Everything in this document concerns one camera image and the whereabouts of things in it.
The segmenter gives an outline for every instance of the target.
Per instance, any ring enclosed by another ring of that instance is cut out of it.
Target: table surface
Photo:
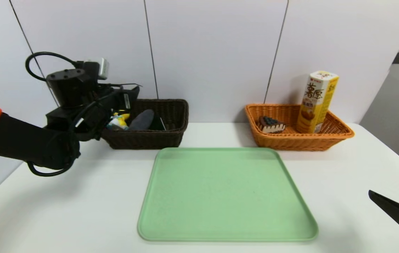
[[[399,252],[399,225],[368,190],[399,202],[399,156],[360,125],[324,152],[279,151],[313,213],[318,237],[305,243],[148,242],[137,220],[157,150],[81,145],[56,177],[21,165],[0,185],[0,253]],[[181,147],[254,147],[245,123],[190,123]]]

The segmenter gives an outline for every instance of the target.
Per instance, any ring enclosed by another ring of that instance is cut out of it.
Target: gray object
[[[154,111],[151,109],[144,110],[142,113],[137,115],[135,119],[129,125],[130,131],[141,131],[141,130],[148,130],[151,122],[154,119]]]

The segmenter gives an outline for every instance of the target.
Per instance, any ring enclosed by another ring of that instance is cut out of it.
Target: yellow carton
[[[339,76],[329,72],[310,74],[296,124],[298,132],[312,134],[321,130],[338,81]]]

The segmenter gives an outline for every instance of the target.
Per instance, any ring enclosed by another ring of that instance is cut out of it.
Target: green tray
[[[167,148],[157,154],[138,231],[150,241],[305,241],[318,226],[267,148]]]

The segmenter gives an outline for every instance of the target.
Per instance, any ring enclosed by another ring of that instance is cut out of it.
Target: wicker basket
[[[330,111],[326,115],[320,133],[298,133],[296,121],[298,120],[299,108],[299,105],[289,104],[247,105],[245,108],[246,115],[257,145],[277,150],[323,151],[354,136],[354,132]],[[260,116],[268,116],[285,122],[287,128],[278,134],[263,133],[257,127]]]
[[[141,112],[152,109],[159,115],[166,131],[112,131],[104,129],[101,137],[113,149],[163,149],[178,147],[188,124],[188,103],[183,99],[137,99],[128,125]]]

